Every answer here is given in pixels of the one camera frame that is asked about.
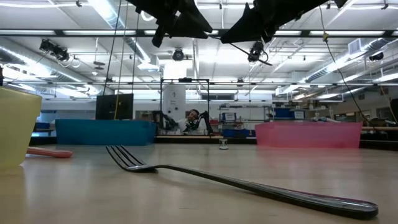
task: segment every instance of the laboratory room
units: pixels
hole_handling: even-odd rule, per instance
[[[396,223],[397,15],[0,0],[0,223]]]

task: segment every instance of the table surface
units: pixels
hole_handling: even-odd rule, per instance
[[[0,171],[1,223],[364,223],[258,197],[199,177],[121,170],[104,147],[71,159],[27,156]],[[398,153],[370,149],[261,149],[256,146],[156,144],[129,147],[150,164],[175,164],[261,184],[368,200],[376,219],[398,219]]]

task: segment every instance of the white cylinder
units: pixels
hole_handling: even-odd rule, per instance
[[[178,121],[185,118],[185,85],[176,85],[171,83],[163,91],[164,114]]]

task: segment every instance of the security camera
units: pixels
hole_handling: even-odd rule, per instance
[[[173,54],[173,60],[176,62],[181,62],[184,59],[184,53],[182,52],[182,49],[175,49],[174,54]]]

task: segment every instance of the fork tines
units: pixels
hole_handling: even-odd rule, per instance
[[[127,167],[146,165],[145,162],[133,156],[124,146],[106,146],[105,148],[117,165],[124,170],[128,170]]]

